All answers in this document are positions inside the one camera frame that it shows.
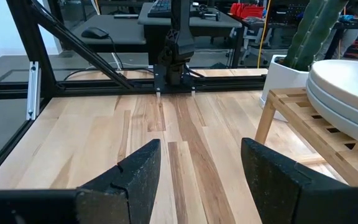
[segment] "wooden table surface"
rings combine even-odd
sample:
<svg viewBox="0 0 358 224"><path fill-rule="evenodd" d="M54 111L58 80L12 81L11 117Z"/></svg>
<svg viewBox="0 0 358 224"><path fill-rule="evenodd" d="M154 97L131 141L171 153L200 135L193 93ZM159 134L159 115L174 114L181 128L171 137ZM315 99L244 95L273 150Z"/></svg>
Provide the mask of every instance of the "wooden table surface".
<svg viewBox="0 0 358 224"><path fill-rule="evenodd" d="M105 77L94 72L73 78ZM241 138L255 137L260 96L261 91L162 95L161 104L155 95L54 98L0 167L0 189L74 188L157 138L162 161L151 223L260 223L240 157ZM315 155L281 121L273 121L266 145L295 159ZM309 167L342 180L328 164Z"/></svg>

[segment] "white plate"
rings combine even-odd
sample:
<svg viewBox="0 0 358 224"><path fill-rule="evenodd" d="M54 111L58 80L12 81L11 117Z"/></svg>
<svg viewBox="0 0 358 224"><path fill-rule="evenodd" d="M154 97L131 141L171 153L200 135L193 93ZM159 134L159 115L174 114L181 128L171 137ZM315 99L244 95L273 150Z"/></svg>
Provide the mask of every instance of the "white plate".
<svg viewBox="0 0 358 224"><path fill-rule="evenodd" d="M353 123L358 124L357 108L353 108L345 104L344 102L335 99L333 96L318 87L316 83L310 78L307 81L307 85L309 90L314 94L314 96L324 105L326 105L329 109L352 121Z"/></svg>
<svg viewBox="0 0 358 224"><path fill-rule="evenodd" d="M310 103L324 119L330 122L335 128L338 128L338 130L358 140L358 124L349 121L348 119L329 109L326 105L317 99L317 97L310 91L308 85L306 85L306 92L308 94Z"/></svg>
<svg viewBox="0 0 358 224"><path fill-rule="evenodd" d="M358 109L358 61L316 62L311 67L309 78L326 93Z"/></svg>

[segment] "white plant pot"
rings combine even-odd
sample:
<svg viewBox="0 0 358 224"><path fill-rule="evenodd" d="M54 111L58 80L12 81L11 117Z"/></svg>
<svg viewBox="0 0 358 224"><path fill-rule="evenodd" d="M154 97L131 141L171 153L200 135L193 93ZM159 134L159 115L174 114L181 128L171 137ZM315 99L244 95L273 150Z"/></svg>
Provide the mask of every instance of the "white plant pot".
<svg viewBox="0 0 358 224"><path fill-rule="evenodd" d="M276 88L296 88L305 87L309 72L301 72L276 63L276 58L284 58L286 55L273 55L272 61L268 68L264 90L259 99L260 107L265 106L266 97L269 90ZM286 121L286 119L278 112L274 114L275 119Z"/></svg>

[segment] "wooden shelf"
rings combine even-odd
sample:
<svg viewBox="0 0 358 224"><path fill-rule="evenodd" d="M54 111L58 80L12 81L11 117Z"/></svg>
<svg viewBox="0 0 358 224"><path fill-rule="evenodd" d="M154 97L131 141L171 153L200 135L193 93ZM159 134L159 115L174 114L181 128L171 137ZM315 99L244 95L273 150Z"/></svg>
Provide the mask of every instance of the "wooden shelf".
<svg viewBox="0 0 358 224"><path fill-rule="evenodd" d="M358 186L358 141L340 132L313 108L305 88L270 90L255 140L265 144L275 111L314 147L337 172Z"/></svg>

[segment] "potted cactus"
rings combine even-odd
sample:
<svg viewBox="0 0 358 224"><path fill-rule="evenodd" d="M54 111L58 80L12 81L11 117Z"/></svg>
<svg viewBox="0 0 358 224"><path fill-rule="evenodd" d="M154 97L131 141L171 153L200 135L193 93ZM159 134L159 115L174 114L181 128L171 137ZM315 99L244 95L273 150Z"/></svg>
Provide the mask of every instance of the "potted cactus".
<svg viewBox="0 0 358 224"><path fill-rule="evenodd" d="M306 86L314 56L327 39L347 0L310 0L287 55L274 55L269 66L260 104L274 88ZM276 119L285 120L276 112Z"/></svg>

